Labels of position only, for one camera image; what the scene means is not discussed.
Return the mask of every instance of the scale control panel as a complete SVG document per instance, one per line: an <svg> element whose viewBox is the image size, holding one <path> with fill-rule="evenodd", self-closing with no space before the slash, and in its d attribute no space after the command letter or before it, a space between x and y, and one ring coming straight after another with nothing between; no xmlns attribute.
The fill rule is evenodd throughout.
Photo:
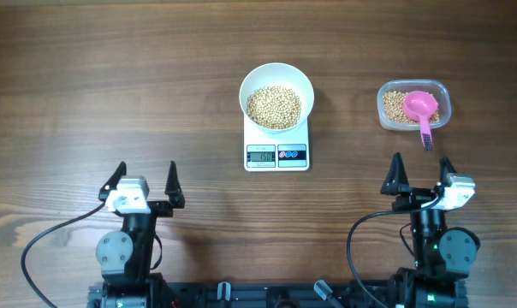
<svg viewBox="0 0 517 308"><path fill-rule="evenodd" d="M248 169L308 169L306 145L248 145Z"/></svg>

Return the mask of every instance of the scoop handle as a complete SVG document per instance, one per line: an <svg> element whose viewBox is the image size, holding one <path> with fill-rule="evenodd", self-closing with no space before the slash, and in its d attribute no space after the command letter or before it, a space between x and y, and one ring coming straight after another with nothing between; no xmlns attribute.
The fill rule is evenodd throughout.
<svg viewBox="0 0 517 308"><path fill-rule="evenodd" d="M430 123L426 116L421 115L420 119L420 136L422 137L422 145L427 151L433 149L433 139L431 138Z"/></svg>

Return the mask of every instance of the pile of beans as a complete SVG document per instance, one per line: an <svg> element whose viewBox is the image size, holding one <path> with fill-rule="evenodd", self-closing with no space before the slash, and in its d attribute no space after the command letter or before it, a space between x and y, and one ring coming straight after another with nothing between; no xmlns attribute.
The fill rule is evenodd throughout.
<svg viewBox="0 0 517 308"><path fill-rule="evenodd" d="M386 115L391 121L409 124L417 123L416 121L409 119L403 112L403 100L405 100L405 96L407 94L408 92L404 93L397 91L384 93L384 111L386 111ZM439 110L436 110L436 112L430 117L429 121L430 123L439 121Z"/></svg>
<svg viewBox="0 0 517 308"><path fill-rule="evenodd" d="M284 129L296 124L300 117L299 96L288 88L265 86L247 100L247 115L255 123L270 129Z"/></svg>

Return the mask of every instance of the wooden surface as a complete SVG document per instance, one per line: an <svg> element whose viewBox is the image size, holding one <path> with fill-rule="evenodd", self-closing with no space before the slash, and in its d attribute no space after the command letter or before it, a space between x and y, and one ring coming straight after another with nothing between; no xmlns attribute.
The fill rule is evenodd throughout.
<svg viewBox="0 0 517 308"><path fill-rule="evenodd" d="M267 62L314 85L312 167L243 169L239 86ZM389 80L440 80L453 118L434 131L383 130L376 96ZM22 248L97 206L117 164L162 198L169 160L187 207L158 222L168 281L347 281L351 225L379 195L394 152L411 184L431 187L447 155L477 182L448 214L482 240L472 307L517 307L517 1L310 1L0 8L0 306L43 306ZM397 231L407 216L355 235L363 278L413 266ZM82 307L101 282L95 245L121 220L106 212L47 236L28 256L60 306Z"/></svg>

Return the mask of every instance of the clear plastic container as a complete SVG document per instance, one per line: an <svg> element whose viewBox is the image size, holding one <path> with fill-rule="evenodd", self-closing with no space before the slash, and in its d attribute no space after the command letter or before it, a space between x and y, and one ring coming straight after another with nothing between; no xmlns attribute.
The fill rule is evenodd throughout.
<svg viewBox="0 0 517 308"><path fill-rule="evenodd" d="M440 128L447 124L452 114L450 107L449 91L439 81L435 80L393 80L386 83L378 90L377 95L377 106L378 106L378 118L380 119L380 125L388 130L396 131L412 131L420 130L418 123L407 124L391 121L386 115L384 110L383 95L386 92L412 92L412 91L424 91L433 94L433 97L437 100L439 108L439 121L430 124L430 128Z"/></svg>

